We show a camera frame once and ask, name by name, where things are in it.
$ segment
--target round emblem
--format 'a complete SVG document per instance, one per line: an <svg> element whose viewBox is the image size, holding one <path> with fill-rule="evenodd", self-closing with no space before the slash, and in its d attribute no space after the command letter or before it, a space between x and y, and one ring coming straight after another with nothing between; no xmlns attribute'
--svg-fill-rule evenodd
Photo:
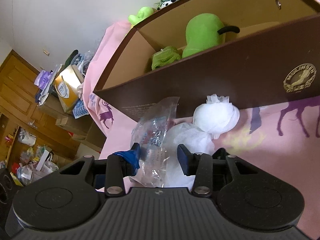
<svg viewBox="0 0 320 240"><path fill-rule="evenodd" d="M310 87L316 77L316 68L310 63L305 63L294 68L283 81L283 86L287 93L300 92L302 89Z"/></svg>

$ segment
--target green plush toy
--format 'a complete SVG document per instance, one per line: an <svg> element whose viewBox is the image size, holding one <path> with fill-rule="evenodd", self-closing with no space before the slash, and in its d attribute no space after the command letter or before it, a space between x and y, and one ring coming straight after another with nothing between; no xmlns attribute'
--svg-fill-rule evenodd
<svg viewBox="0 0 320 240"><path fill-rule="evenodd" d="M142 20L148 18L150 15L153 14L153 8L151 7L142 7L137 15L129 15L128 20L131 23L131 28L137 25Z"/></svg>
<svg viewBox="0 0 320 240"><path fill-rule="evenodd" d="M215 14L203 13L193 17L186 28L187 46L182 58L221 44L224 39L222 34L229 31L239 33L240 29L236 26L225 27Z"/></svg>

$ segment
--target deer pattern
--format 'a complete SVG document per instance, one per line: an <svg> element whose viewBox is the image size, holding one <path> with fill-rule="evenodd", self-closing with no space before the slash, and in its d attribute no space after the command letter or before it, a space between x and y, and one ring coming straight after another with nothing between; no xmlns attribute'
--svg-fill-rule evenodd
<svg viewBox="0 0 320 240"><path fill-rule="evenodd" d="M310 137L310 134L308 133L308 131L303 123L303 120L302 120L302 112L307 106L319 106L319 115L318 115L318 119L317 119L317 123L316 123L316 137L320 138L320 135L318 132L319 122L320 122L320 96L313 97L313 98L305 98L302 100L289 102L288 107L281 110L281 113L280 113L280 118L279 118L278 125L277 125L277 130L278 130L278 133L280 136L283 136L283 132L281 130L281 122L282 122L283 117L285 116L286 113L297 109L296 117L299 120L299 123L302 127L303 133L306 135L307 138Z"/></svg>
<svg viewBox="0 0 320 240"><path fill-rule="evenodd" d="M100 114L100 122L103 121L103 124L105 125L105 127L109 129L109 127L106 125L106 120L111 119L111 124L113 124L113 121L114 121L111 107L104 100L102 101L102 105L104 105L108 109L108 112L104 112Z"/></svg>

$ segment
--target green cloth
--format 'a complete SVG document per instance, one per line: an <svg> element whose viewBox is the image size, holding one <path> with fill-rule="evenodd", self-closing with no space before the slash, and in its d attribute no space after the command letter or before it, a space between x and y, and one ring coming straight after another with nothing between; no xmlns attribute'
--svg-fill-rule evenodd
<svg viewBox="0 0 320 240"><path fill-rule="evenodd" d="M179 59L181 59L181 56L178 50L173 46L168 46L153 54L151 68L152 70L155 70L158 67L168 65Z"/></svg>
<svg viewBox="0 0 320 240"><path fill-rule="evenodd" d="M221 44L224 36L219 35L218 30L223 27L222 21L215 14L202 13L193 17L186 28L187 46L182 58Z"/></svg>

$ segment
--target white tissue paper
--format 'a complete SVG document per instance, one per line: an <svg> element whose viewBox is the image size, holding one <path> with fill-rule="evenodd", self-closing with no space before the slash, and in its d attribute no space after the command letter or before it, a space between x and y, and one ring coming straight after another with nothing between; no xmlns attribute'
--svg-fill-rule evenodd
<svg viewBox="0 0 320 240"><path fill-rule="evenodd" d="M191 153L214 154L214 144L209 133L201 131L191 123L180 123L168 130L163 141L168 158L164 187L193 186L195 176L185 176L177 158L177 147L184 144Z"/></svg>
<svg viewBox="0 0 320 240"><path fill-rule="evenodd" d="M193 114L193 123L202 131L218 139L230 131L239 121L239 109L229 102L229 97L207 96L207 103L198 106Z"/></svg>

